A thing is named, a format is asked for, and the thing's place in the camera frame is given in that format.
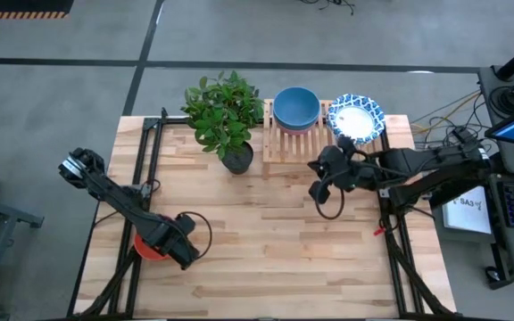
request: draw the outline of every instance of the potted plant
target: potted plant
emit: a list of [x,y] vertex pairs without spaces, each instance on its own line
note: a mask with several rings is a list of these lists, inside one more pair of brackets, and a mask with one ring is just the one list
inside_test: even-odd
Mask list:
[[217,151],[220,161],[234,174],[243,174],[253,160],[249,129],[263,118],[263,100],[259,89],[249,86],[244,78],[231,72],[229,78],[200,79],[199,87],[186,90],[189,115],[187,125],[195,129],[195,140],[204,145],[204,152]]

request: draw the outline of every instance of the black plant pot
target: black plant pot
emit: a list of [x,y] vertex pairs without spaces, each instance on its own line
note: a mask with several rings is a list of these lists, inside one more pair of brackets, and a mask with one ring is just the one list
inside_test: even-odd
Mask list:
[[253,148],[247,143],[241,144],[243,149],[240,153],[227,152],[221,162],[230,172],[236,175],[245,173],[253,161]]

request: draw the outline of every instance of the orange and black mat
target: orange and black mat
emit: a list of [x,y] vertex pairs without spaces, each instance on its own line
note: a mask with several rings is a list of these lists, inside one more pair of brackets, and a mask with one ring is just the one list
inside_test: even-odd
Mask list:
[[0,19],[62,19],[74,0],[0,0]]

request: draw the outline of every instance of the black cable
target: black cable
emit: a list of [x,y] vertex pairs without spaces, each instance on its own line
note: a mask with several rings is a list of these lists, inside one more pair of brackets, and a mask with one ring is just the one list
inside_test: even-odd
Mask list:
[[408,205],[408,208],[412,209],[412,210],[415,210],[415,211],[418,211],[418,212],[420,212],[420,213],[422,213],[424,215],[427,215],[427,216],[431,217],[433,220],[435,220],[435,216],[433,214],[431,214],[430,212],[428,212],[428,211],[419,209],[419,208],[417,208],[415,206],[412,206],[412,205]]
[[[482,122],[481,122],[481,119],[479,118],[479,116],[477,115],[477,110],[485,105],[485,102],[482,102],[480,104],[477,104],[478,101],[479,101],[479,98],[481,97],[481,95],[479,95],[475,101],[473,102],[473,107],[472,107],[472,112],[471,114],[469,115],[469,118],[468,120],[465,122],[465,125],[455,125],[452,121],[450,121],[449,119],[445,119],[445,121],[448,121],[450,122],[450,125],[445,125],[445,126],[438,126],[438,127],[435,127],[435,128],[431,128],[425,138],[424,138],[424,141],[423,142],[414,142],[415,144],[424,144],[424,145],[428,145],[428,144],[441,144],[441,146],[443,147],[447,147],[447,146],[453,146],[453,145],[456,145],[456,144],[453,144],[451,141],[450,141],[450,136],[452,134],[452,131],[456,128],[465,128],[466,130],[468,130],[469,132],[471,132],[472,136],[475,138],[475,139],[479,139],[480,137],[480,134],[481,134],[481,129],[488,129],[490,127],[488,126],[485,126]],[[471,123],[471,120],[475,117],[475,119],[477,120],[477,123],[478,124],[475,124],[475,123]],[[432,122],[434,119],[444,119],[442,117],[433,117],[431,119],[429,119],[429,126],[431,127],[432,126]],[[428,141],[428,138],[430,137],[431,133],[433,130],[436,130],[436,129],[439,129],[439,128],[445,128],[445,136],[444,136],[444,139],[442,141],[432,141],[432,142],[429,142]],[[491,150],[493,149],[493,146],[491,144],[487,144],[486,145],[486,152],[490,152]]]
[[[426,216],[428,216],[428,217],[431,217],[431,219],[435,220],[435,217],[434,217],[431,213],[429,213],[429,212],[427,212],[427,211],[425,211],[425,210],[419,209],[419,208],[414,207],[414,206],[411,206],[411,205],[408,205],[408,206],[406,206],[406,207],[407,207],[407,208],[409,208],[409,209],[412,209],[412,210],[418,211],[418,212],[420,212],[420,213],[422,213],[422,214],[424,214],[424,215],[426,215]],[[385,225],[384,225],[384,220],[383,220],[382,218],[380,218],[380,219],[378,220],[378,226],[379,226],[380,228],[382,228],[382,229],[386,229],[386,227],[385,227]],[[390,231],[394,231],[394,230],[396,230],[399,226],[400,226],[400,218],[396,217],[396,224],[395,224],[394,226],[392,226],[392,228],[390,229]]]
[[108,214],[107,216],[103,217],[103,218],[100,218],[99,220],[97,220],[94,224],[93,224],[93,228],[95,228],[100,222],[104,221],[105,219],[111,217],[112,215],[118,213],[117,210],[115,210],[114,212]]
[[210,230],[210,241],[207,243],[207,247],[205,248],[205,251],[203,251],[203,253],[200,254],[197,257],[197,259],[203,258],[205,256],[205,254],[207,254],[207,252],[210,250],[211,243],[213,242],[213,231],[211,230],[210,221],[207,220],[207,218],[205,218],[205,216],[203,216],[202,214],[196,213],[196,212],[193,212],[193,211],[183,211],[183,212],[178,214],[178,216],[180,216],[180,215],[195,215],[195,216],[201,218],[205,222],[205,224],[207,225],[207,228]]
[[429,112],[429,113],[425,114],[424,116],[422,116],[422,117],[420,117],[420,118],[418,118],[418,119],[415,119],[415,120],[411,121],[411,122],[410,122],[410,124],[413,124],[413,123],[415,123],[415,122],[418,122],[419,120],[424,119],[425,117],[427,117],[427,116],[429,116],[429,115],[431,115],[431,114],[434,114],[434,113],[436,113],[436,112],[438,112],[438,111],[444,110],[444,109],[446,109],[446,108],[448,108],[448,107],[452,106],[453,104],[455,104],[455,103],[457,103],[457,102],[460,102],[460,101],[464,100],[465,98],[468,98],[469,96],[474,95],[474,94],[476,94],[476,93],[478,93],[478,92],[479,92],[478,90],[475,90],[475,91],[473,91],[473,92],[471,92],[471,93],[469,93],[469,94],[467,94],[467,95],[464,95],[463,97],[458,98],[458,99],[454,100],[453,102],[446,104],[446,105],[445,105],[445,106],[443,106],[443,107],[440,107],[440,108],[438,108],[438,109],[436,109],[436,110],[433,110],[433,111],[431,111],[431,112]]
[[[152,190],[152,193],[154,193],[154,192],[156,192],[157,190],[159,190],[159,189],[160,189],[160,186],[162,186],[162,183],[160,183],[160,181],[159,181],[159,180],[157,180],[157,179],[153,179],[153,181],[152,181],[152,182],[153,182],[153,183],[158,183],[158,185],[157,185],[157,186]],[[140,187],[140,191],[142,191],[142,190],[144,189],[144,186],[145,186],[147,183],[148,183],[148,182],[144,182],[144,183],[142,184],[142,186]],[[116,213],[118,213],[118,211],[117,211],[117,210],[115,210],[114,212],[112,212],[112,213],[108,214],[107,216],[105,216],[105,217],[103,217],[103,218],[100,218],[99,220],[97,220],[97,221],[93,224],[93,228],[94,228],[94,227],[96,227],[100,222],[104,221],[105,219],[107,219],[107,218],[111,217],[112,215],[114,215],[114,214],[116,214]]]
[[411,177],[410,174],[403,173],[403,172],[398,171],[398,170],[385,169],[385,168],[379,167],[378,165],[370,164],[370,163],[367,163],[367,162],[362,162],[359,165],[360,166],[364,166],[364,167],[370,167],[370,168],[373,168],[373,169],[379,169],[381,171],[388,172],[388,173],[391,173],[391,174],[394,174],[394,175],[397,175],[397,176],[401,176],[401,177],[407,177],[407,178]]
[[317,186],[317,194],[316,194],[316,197],[314,198],[314,206],[317,208],[317,212],[320,214],[321,217],[323,217],[325,219],[332,220],[332,219],[337,219],[338,217],[340,217],[342,215],[343,210],[344,210],[344,190],[342,190],[342,189],[340,190],[340,208],[338,209],[338,212],[336,213],[336,215],[334,215],[333,217],[327,216],[320,209],[319,197],[320,197],[320,191],[322,190],[324,185],[326,185],[328,182],[330,182],[333,178],[335,178],[335,177],[337,177],[339,175],[343,175],[344,173],[347,173],[347,172],[348,172],[348,169],[347,170],[343,170],[342,172],[334,174],[334,175],[332,175],[330,177],[327,177],[327,175],[325,175],[320,180],[320,184],[319,184],[319,186]]
[[[299,0],[304,4],[317,4],[319,0]],[[350,15],[354,15],[354,4],[349,4],[346,0],[326,0],[327,5],[323,6],[322,8],[319,8],[319,10],[325,10],[327,9],[330,4],[336,4],[336,5],[345,5],[350,8]]]
[[488,97],[491,109],[497,116],[506,119],[514,113],[514,86],[498,86],[491,91]]

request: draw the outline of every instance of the green leaves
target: green leaves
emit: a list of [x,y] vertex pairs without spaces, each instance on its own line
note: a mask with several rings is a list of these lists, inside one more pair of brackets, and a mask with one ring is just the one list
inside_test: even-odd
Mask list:
[[213,120],[218,122],[220,120],[223,119],[223,110],[220,109],[220,110],[216,110],[214,113],[213,113]]
[[245,128],[244,123],[240,123],[237,121],[231,121],[228,123],[228,129],[233,133],[240,132],[243,128]]
[[223,160],[223,158],[225,157],[225,147],[220,146],[220,148],[218,149],[218,157],[220,158],[220,161]]
[[189,93],[192,95],[201,95],[202,94],[202,91],[196,87],[189,87],[188,90],[189,90]]
[[230,152],[242,151],[242,144],[251,139],[254,128],[263,117],[263,101],[259,89],[247,84],[236,71],[224,78],[201,77],[199,87],[189,87],[184,93],[186,105],[180,110],[195,130],[195,140],[204,152],[217,152],[220,160]]
[[203,77],[200,79],[200,88],[201,88],[201,89],[204,89],[206,85],[207,85],[207,77],[203,76]]
[[231,71],[231,76],[229,76],[229,80],[230,81],[238,81],[239,80],[239,76],[237,75],[235,70]]
[[199,119],[195,121],[195,127],[200,129],[206,129],[210,127],[210,122],[204,119]]
[[211,144],[209,146],[205,146],[205,148],[202,149],[204,152],[213,152],[215,150],[216,145]]

